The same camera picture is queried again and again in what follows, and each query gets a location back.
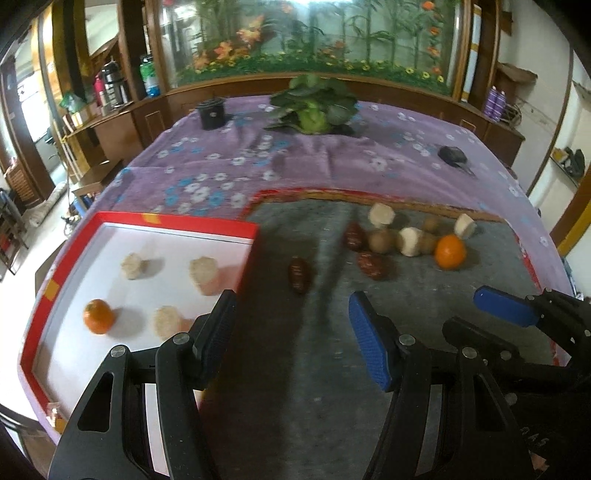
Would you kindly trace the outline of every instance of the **tangerine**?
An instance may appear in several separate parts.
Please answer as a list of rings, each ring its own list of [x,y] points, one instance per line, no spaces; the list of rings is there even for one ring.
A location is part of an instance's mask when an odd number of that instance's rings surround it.
[[[455,270],[464,263],[467,252],[462,240],[455,235],[446,235],[437,242],[434,256],[442,270]]]
[[[97,335],[106,334],[115,323],[115,314],[104,300],[94,299],[84,307],[84,324]]]

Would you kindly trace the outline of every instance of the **purple bottle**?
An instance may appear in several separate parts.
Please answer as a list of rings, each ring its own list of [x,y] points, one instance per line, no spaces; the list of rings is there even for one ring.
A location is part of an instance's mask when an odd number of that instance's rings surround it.
[[[506,105],[507,105],[507,97],[505,96],[505,92],[501,92],[495,102],[495,109],[494,109],[494,116],[493,116],[493,120],[495,122],[498,122],[501,119],[501,117],[503,116],[503,112],[505,111]]]
[[[499,92],[496,91],[496,87],[493,86],[493,88],[491,88],[488,92],[488,97],[486,98],[486,103],[484,106],[484,114],[488,117],[488,118],[493,118],[494,113],[495,113],[495,104],[496,104],[496,99],[499,96]]]

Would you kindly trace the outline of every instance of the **artificial plant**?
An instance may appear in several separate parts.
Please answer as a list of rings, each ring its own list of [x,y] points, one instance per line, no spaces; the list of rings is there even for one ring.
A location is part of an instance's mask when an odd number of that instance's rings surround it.
[[[355,95],[342,80],[309,73],[290,81],[290,87],[271,96],[276,122],[267,128],[293,127],[306,135],[326,134],[357,113]]]

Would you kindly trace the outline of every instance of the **blue gripper pad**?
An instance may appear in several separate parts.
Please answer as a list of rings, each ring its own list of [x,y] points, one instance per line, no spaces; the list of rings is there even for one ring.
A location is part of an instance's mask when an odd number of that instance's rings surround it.
[[[379,326],[381,318],[365,293],[356,291],[349,297],[349,320],[369,376],[383,391],[389,391],[392,375],[389,370],[388,345],[392,344],[393,339],[385,337],[383,329]]]
[[[519,327],[537,325],[540,319],[527,301],[486,285],[474,292],[473,302],[483,312]]]

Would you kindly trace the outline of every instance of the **red tray rim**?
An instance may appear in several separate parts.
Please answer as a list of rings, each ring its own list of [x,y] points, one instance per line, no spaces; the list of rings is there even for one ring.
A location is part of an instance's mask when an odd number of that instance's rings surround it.
[[[18,356],[18,377],[29,402],[41,425],[45,428],[51,439],[57,443],[60,433],[57,432],[46,418],[46,407],[49,398],[43,387],[33,374],[33,365],[37,356],[37,349],[43,330],[53,308],[54,302],[60,292],[60,287],[65,283],[76,261],[82,255],[86,246],[104,223],[118,223],[121,225],[147,226],[177,230],[185,232],[208,233],[211,235],[232,236],[254,240],[258,233],[258,225],[242,220],[228,220],[221,218],[191,217],[186,215],[162,215],[159,213],[137,212],[96,212],[76,233],[72,241],[66,242],[64,252],[58,263],[54,265],[51,278],[46,278],[44,289],[40,290],[35,301],[35,306],[22,342]],[[242,290],[244,269],[241,272]]]

